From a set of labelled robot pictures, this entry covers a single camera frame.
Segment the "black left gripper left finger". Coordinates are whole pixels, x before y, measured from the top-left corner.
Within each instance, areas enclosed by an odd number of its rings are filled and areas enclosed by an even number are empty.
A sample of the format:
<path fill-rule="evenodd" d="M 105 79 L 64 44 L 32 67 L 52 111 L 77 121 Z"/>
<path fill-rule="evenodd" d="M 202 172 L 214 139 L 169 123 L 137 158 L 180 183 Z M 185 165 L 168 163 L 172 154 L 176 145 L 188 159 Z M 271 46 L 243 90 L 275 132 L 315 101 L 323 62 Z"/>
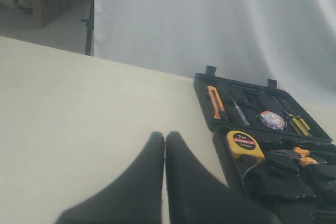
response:
<path fill-rule="evenodd" d="M 132 164 L 111 184 L 65 210 L 57 223 L 161 223 L 165 141 L 152 132 Z"/>

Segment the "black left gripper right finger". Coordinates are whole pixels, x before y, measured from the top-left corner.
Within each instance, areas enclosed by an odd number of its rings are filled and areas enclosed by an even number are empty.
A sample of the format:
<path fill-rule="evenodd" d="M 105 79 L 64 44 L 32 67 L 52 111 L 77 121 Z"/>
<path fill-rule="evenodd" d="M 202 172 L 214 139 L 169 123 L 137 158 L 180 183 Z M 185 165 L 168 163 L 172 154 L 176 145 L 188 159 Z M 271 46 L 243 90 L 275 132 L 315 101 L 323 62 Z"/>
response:
<path fill-rule="evenodd" d="M 179 132 L 166 137 L 165 164 L 170 223 L 280 223 L 214 177 Z"/>

